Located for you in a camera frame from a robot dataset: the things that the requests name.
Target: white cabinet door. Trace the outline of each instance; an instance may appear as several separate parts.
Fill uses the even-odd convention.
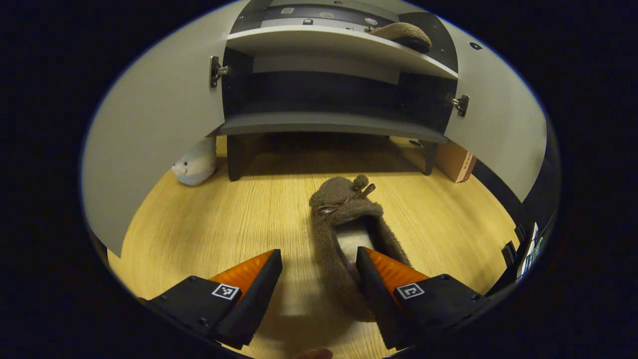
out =
[[[224,123],[211,56],[248,0],[178,29],[139,57],[112,86],[87,134],[82,202],[96,236],[117,256],[137,208],[175,160]]]
[[[516,71],[485,44],[441,19],[459,61],[456,98],[470,97],[465,117],[452,111],[445,136],[488,166],[522,202],[543,163],[545,114]],[[470,46],[474,42],[480,50]]]

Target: brown fuzzy slipper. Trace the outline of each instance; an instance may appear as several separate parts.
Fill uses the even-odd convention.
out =
[[[432,47],[432,41],[423,30],[407,22],[395,22],[379,27],[370,31],[370,34],[400,43],[422,54],[430,51],[430,47]]]
[[[382,218],[383,209],[366,198],[374,189],[363,174],[354,182],[335,177],[324,182],[309,202],[316,254],[328,294],[358,321],[374,321],[375,317],[360,288],[357,248],[368,247],[410,265]]]

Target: slipper pom-pom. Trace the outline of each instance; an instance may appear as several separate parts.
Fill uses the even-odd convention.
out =
[[[367,186],[367,177],[365,174],[360,174],[353,181],[352,189],[355,192],[362,190],[365,186]]]

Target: wooden floor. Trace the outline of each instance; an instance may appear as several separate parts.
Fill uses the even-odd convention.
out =
[[[322,136],[271,139],[235,182],[228,180],[226,138],[218,137],[215,175],[187,187],[167,171],[133,218],[121,258],[108,253],[113,271],[135,296],[151,299],[188,275],[211,277],[280,248],[279,282],[241,353],[292,359],[329,348],[335,358],[390,355],[375,323],[348,321],[325,300],[311,246],[312,193],[333,176],[365,173],[376,185],[369,198],[383,206],[415,269],[449,273],[480,293],[496,282],[505,270],[501,249],[519,242],[512,219],[476,178],[453,183],[436,168],[424,176],[420,149],[408,139]]]

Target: stuffed toy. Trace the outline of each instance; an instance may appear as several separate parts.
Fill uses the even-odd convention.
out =
[[[215,136],[206,137],[174,163],[171,170],[181,183],[197,186],[215,172],[216,151]]]
[[[382,207],[366,198],[374,189],[375,185],[368,185],[363,174],[354,182],[335,177],[324,182],[309,202],[316,254],[328,295],[352,319],[367,322],[375,317],[364,298],[361,277],[355,267],[357,247],[376,250],[410,265],[382,218]]]
[[[367,29],[366,31],[369,32],[370,35],[392,40],[422,54],[429,52],[430,47],[432,47],[432,41],[423,30],[407,22],[395,22],[376,29]]]

